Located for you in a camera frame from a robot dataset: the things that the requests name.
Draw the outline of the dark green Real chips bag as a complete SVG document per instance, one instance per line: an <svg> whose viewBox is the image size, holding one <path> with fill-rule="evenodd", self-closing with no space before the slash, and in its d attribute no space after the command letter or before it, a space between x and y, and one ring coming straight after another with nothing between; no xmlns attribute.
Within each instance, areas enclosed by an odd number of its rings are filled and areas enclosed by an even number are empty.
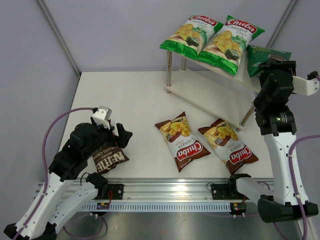
<svg viewBox="0 0 320 240"><path fill-rule="evenodd" d="M248 45L247 48L247 72L250 78L262 71L261 64L265 62L289 61L292 53L256 45Z"/></svg>

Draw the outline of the brown Chuba chips bag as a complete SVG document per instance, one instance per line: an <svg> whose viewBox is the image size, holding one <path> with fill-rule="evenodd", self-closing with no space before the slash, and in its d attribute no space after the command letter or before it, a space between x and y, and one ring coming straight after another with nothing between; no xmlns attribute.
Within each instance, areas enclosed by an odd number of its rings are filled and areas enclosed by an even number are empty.
<svg viewBox="0 0 320 240"><path fill-rule="evenodd" d="M224 163L231 175L235 174L243 165L252 164L259 160L229 123L221 118L210 126L200 127L198 131L205 137L213 152Z"/></svg>
<svg viewBox="0 0 320 240"><path fill-rule="evenodd" d="M154 126L163 135L179 172L192 161L211 154L193 134L185 112Z"/></svg>

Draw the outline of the green Chuba cassava chips bag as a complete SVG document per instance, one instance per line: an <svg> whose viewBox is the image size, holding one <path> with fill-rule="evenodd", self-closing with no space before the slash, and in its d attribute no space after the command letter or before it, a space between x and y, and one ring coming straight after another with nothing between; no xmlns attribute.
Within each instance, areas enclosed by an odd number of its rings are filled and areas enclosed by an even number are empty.
<svg viewBox="0 0 320 240"><path fill-rule="evenodd" d="M208 16L192 15L159 48L196 60L208 41L222 26L223 23Z"/></svg>

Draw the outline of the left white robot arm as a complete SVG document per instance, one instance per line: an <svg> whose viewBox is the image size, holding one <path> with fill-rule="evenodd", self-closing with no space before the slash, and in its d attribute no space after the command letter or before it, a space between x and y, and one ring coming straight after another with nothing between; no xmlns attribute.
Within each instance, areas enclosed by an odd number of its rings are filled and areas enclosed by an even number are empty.
<svg viewBox="0 0 320 240"><path fill-rule="evenodd" d="M88 165L88 159L102 147L125 148L133 133L117 123L114 127L80 123L48 168L46 181L25 215L7 225L4 234L12 240L55 240L66 222L88 201L108 194L108 181L94 172L88 180L59 205L64 192Z"/></svg>

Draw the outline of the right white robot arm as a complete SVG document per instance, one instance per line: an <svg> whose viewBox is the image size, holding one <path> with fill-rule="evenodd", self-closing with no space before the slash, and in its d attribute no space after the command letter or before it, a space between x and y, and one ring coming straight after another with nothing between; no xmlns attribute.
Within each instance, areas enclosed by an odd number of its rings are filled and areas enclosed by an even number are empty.
<svg viewBox="0 0 320 240"><path fill-rule="evenodd" d="M226 190L232 198L243 195L254 202L265 223L306 220L318 215L319 208L309 201L295 156L297 128L287 103L295 89L296 62L270 58L260 68L261 89L253 105L270 156L274 187L268 190L248 174L233 174Z"/></svg>

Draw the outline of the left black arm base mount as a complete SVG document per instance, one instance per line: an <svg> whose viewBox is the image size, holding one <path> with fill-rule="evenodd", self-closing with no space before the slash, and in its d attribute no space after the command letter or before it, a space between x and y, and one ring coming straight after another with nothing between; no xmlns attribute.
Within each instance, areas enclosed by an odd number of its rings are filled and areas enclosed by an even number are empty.
<svg viewBox="0 0 320 240"><path fill-rule="evenodd" d="M108 184L102 186L98 189L97 196L95 200L122 200L124 194L124 185L123 184Z"/></svg>

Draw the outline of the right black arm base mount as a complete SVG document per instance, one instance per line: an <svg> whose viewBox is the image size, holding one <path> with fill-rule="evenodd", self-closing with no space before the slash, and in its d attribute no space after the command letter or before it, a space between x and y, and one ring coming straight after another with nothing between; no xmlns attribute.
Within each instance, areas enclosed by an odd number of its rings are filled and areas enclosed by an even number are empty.
<svg viewBox="0 0 320 240"><path fill-rule="evenodd" d="M242 200L243 199L243 196L241 194L230 191L226 183L222 183L222 184L212 183L210 185L210 190L211 190L213 200Z"/></svg>

